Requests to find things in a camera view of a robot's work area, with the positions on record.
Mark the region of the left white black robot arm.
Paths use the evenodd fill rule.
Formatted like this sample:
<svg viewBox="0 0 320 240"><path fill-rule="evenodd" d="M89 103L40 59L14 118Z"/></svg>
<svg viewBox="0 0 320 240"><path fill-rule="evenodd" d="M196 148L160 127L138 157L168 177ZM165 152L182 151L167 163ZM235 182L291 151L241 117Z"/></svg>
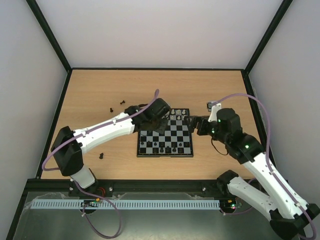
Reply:
<svg viewBox="0 0 320 240"><path fill-rule="evenodd" d="M76 130L69 126L61 128L51 147L57 169L82 189L91 187L97 180L85 166L84 154L110 140L135 132L162 133L168 124L165 115L170 111L170 105L157 98L149 104L129 106L115 117L90 127Z"/></svg>

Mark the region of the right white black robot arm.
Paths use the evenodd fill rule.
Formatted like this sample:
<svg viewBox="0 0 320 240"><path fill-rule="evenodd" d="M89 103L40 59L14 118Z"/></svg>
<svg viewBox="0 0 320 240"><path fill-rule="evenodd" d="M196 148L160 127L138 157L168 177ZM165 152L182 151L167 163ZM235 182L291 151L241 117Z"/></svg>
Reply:
<svg viewBox="0 0 320 240"><path fill-rule="evenodd" d="M232 108L223 108L220 103L208 103L208 106L209 116L185 117L189 130L224 144L227 153L249 170L264 189L258 190L228 170L217 178L218 191L246 201L269 221L281 239L293 239L320 214L320 208L296 193L272 164L260 142L243 132L240 117Z"/></svg>

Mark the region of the black aluminium frame rail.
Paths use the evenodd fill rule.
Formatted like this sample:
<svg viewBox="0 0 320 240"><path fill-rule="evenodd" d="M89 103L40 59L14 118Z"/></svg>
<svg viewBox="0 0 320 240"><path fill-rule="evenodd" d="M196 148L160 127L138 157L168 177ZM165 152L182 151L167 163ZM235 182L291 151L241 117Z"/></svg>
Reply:
<svg viewBox="0 0 320 240"><path fill-rule="evenodd" d="M112 197L124 193L186 193L204 198L229 199L235 195L215 179L211 180L109 180L100 179L84 191ZM23 193L66 192L70 197L84 198L76 184L66 179L28 179Z"/></svg>

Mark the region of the black folding chess board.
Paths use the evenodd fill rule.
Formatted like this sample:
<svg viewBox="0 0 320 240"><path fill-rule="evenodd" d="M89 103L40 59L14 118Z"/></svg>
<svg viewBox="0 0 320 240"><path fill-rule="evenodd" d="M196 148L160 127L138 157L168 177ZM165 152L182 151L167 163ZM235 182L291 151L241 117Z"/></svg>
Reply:
<svg viewBox="0 0 320 240"><path fill-rule="evenodd" d="M159 134L155 131L142 130L138 133L137 137L137 157L193 157L193 141L192 135L188 130L187 124L182 116L189 116L190 110L188 108L173 108L175 115L171 115L171 111L164 117L169 119L164 134ZM180 110L181 115L177 115L176 111ZM182 111L186 110L186 115L182 115ZM152 142L151 147L147 147L147 142ZM176 147L172 147L172 142L176 143ZM170 153L166 153L166 147L170 147ZM158 148L158 153L153 153L153 149Z"/></svg>

